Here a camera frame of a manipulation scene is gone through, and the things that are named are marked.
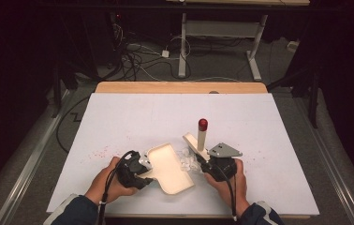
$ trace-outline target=table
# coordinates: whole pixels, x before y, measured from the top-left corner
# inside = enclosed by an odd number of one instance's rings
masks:
[[[195,134],[202,116],[209,120],[207,148],[222,141],[243,151],[244,172],[252,187],[249,202],[264,200],[284,217],[318,215],[272,95],[262,83],[224,82],[100,83],[90,98],[48,212],[70,193],[83,193],[112,156],[163,143],[170,143],[176,152],[186,149],[182,136],[187,131]],[[113,202],[106,216],[230,218],[230,209],[202,174],[191,172],[190,176],[195,185],[181,193],[163,194],[153,182],[133,197]]]
[[[185,0],[187,3],[202,3],[202,4],[236,4],[236,5],[261,5],[261,6],[308,6],[309,0]],[[210,36],[210,37],[233,37],[233,38],[254,38],[251,51],[247,51],[247,60],[251,68],[254,81],[260,82],[256,63],[256,52],[259,42],[261,41],[262,32],[265,28],[268,15],[262,15],[259,22],[209,22],[209,21],[188,21],[186,13],[183,13],[182,31],[181,31],[181,50],[179,61],[178,76],[185,77],[186,63],[186,36]]]

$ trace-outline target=hand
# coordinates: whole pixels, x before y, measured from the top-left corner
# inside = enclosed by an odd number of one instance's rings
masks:
[[[108,174],[110,174],[110,172],[115,168],[119,160],[120,159],[118,157],[113,157],[110,165],[101,170],[101,172],[93,180],[92,185],[89,187],[86,194],[84,194],[86,198],[90,199],[96,205],[99,205],[99,202],[102,199]],[[115,174],[111,181],[110,188],[108,189],[107,203],[115,201],[120,196],[133,195],[137,191],[138,190],[135,187],[126,188],[121,185],[118,181],[117,174]]]
[[[240,159],[235,158],[237,172],[235,174],[235,178],[230,178],[230,184],[232,185],[232,190],[234,194],[236,193],[236,213],[238,218],[241,217],[243,212],[249,207],[249,202],[246,199],[246,191],[247,191],[247,184],[246,184],[246,177],[243,174],[243,162]],[[227,182],[216,182],[214,178],[205,173],[204,177],[206,178],[207,182],[213,186],[213,188],[217,189],[218,194],[220,195],[221,199],[231,207],[230,201],[230,193],[229,187]]]

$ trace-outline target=white plug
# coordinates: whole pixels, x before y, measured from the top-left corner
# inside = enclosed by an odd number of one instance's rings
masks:
[[[167,50],[162,51],[162,57],[169,58],[169,51]]]

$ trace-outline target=cream-colored plate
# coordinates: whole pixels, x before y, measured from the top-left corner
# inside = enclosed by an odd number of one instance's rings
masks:
[[[148,159],[152,169],[143,173],[140,177],[154,178],[167,194],[177,194],[194,186],[194,182],[188,172],[181,169],[181,162],[174,152],[171,144],[165,143],[148,150]]]

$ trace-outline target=dark blue sleeve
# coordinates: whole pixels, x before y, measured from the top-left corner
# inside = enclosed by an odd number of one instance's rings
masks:
[[[283,225],[279,215],[266,203],[250,205],[241,216],[242,225]]]
[[[98,207],[85,196],[71,196],[66,199],[44,224],[51,225],[93,225],[96,223]]]

